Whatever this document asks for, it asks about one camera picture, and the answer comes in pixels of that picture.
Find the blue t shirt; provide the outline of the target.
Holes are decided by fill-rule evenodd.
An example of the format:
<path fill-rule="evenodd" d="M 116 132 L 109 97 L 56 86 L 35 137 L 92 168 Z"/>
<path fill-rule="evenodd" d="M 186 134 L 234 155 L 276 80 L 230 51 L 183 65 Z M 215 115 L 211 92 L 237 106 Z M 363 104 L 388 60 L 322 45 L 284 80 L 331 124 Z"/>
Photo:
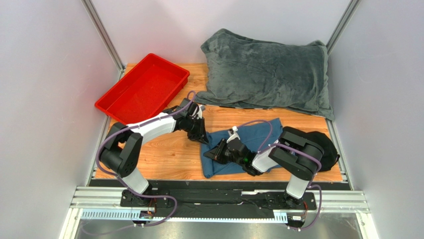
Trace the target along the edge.
<path fill-rule="evenodd" d="M 206 133 L 209 144 L 201 144 L 201 163 L 205 178 L 246 173 L 261 175 L 252 162 L 258 149 L 273 144 L 283 132 L 279 118 L 269 122 Z"/>

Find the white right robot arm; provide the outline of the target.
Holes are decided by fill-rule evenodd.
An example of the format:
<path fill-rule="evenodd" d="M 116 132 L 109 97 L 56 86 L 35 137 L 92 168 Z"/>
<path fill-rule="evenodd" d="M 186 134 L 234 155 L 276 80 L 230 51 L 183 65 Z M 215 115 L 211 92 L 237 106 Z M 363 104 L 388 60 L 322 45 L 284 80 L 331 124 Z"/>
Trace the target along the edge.
<path fill-rule="evenodd" d="M 284 192 L 286 204 L 299 205 L 314 176 L 321 169 L 324 149 L 304 137 L 283 131 L 279 138 L 262 151 L 252 151 L 238 134 L 238 128 L 228 130 L 223 138 L 203 155 L 219 164 L 235 163 L 251 176 L 259 176 L 277 165 L 290 172 L 291 177 Z"/>

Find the black baseball cap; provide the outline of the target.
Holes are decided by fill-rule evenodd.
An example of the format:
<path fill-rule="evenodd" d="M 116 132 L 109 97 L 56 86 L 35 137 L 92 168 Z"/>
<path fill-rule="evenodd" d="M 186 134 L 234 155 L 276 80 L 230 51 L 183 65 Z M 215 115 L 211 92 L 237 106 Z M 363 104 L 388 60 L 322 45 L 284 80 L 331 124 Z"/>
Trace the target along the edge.
<path fill-rule="evenodd" d="M 340 155 L 338 154 L 331 139 L 324 133 L 312 131 L 306 133 L 306 139 L 317 143 L 324 149 L 324 154 L 321 158 L 320 172 L 330 171 L 332 167 L 339 161 Z"/>

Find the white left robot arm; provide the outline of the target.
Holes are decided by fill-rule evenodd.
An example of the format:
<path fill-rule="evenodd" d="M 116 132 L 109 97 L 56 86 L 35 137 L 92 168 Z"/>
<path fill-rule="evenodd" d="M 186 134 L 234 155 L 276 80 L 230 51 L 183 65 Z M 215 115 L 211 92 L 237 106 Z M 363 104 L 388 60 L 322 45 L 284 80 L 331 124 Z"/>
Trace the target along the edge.
<path fill-rule="evenodd" d="M 185 131 L 190 141 L 208 144 L 205 107 L 190 100 L 136 124 L 115 123 L 96 153 L 96 165 L 106 174 L 116 177 L 134 196 L 146 200 L 176 199 L 169 195 L 153 195 L 152 186 L 138 169 L 142 146 L 162 135 Z"/>

